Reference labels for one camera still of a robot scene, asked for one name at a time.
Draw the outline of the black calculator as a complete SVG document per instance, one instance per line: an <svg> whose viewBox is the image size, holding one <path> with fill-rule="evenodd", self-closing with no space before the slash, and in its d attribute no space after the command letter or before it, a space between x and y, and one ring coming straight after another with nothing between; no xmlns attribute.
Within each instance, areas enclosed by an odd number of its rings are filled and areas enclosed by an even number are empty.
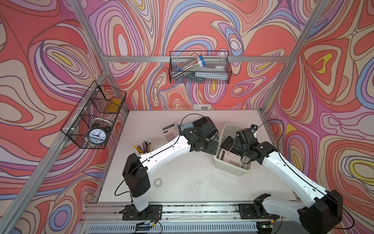
<svg viewBox="0 0 374 234"><path fill-rule="evenodd" d="M242 144L239 142L237 137L233 138L232 136L226 136L224 141L221 143L221 148L238 156L244 154Z"/></svg>

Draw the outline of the pink calculator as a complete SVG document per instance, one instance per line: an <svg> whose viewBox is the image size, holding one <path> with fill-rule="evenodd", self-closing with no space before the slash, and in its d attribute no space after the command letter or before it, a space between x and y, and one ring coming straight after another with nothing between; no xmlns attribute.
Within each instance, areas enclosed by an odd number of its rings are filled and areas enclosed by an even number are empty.
<svg viewBox="0 0 374 234"><path fill-rule="evenodd" d="M232 164L232 165L235 165L237 167L241 167L243 168L244 167L244 164L241 162L241 157L230 152L230 151L227 151L225 149L221 149L221 153L219 155L219 160L222 160L224 162L227 162L229 164Z"/></svg>

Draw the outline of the white plastic storage box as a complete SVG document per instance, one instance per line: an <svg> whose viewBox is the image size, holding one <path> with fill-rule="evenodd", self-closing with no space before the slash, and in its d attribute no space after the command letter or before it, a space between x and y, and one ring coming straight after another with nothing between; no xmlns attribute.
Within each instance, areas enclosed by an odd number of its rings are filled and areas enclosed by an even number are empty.
<svg viewBox="0 0 374 234"><path fill-rule="evenodd" d="M253 170L252 163L244 164L244 167L237 167L235 165L229 164L227 162L224 162L222 160L219 160L219 155L221 153L221 143L224 141L226 136L232 136L235 138L236 132L241 130L240 127L232 125L230 123L226 123L220 133L219 137L219 146L216 155L213 157L214 160L214 166L216 168L222 169L226 172L232 173L236 176L243 176L246 173L250 173Z"/></svg>

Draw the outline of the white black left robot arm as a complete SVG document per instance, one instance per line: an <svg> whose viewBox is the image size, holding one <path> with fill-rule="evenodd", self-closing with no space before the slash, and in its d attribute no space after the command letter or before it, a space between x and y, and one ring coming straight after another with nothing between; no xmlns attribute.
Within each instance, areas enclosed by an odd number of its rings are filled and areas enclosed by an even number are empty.
<svg viewBox="0 0 374 234"><path fill-rule="evenodd" d="M151 187L150 175L166 163L189 152L203 152L215 155L218 150L216 126L202 118L205 123L194 128L186 128L175 139L158 149L137 156L135 153L128 156L122 176L128 186L132 197L132 205L137 212L142 212L149 207L146 196Z"/></svg>

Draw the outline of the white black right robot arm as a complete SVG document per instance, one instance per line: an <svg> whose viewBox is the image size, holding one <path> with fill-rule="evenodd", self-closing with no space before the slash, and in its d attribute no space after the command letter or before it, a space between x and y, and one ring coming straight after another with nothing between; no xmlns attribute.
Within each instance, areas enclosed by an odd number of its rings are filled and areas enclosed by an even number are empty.
<svg viewBox="0 0 374 234"><path fill-rule="evenodd" d="M293 202L262 194L253 204L257 217L282 216L301 224L310 234L326 234L342 221L342 195L336 190L326 190L307 177L271 143L259 143L252 129L237 131L233 145L246 162L256 161L271 170L300 198L299 202Z"/></svg>

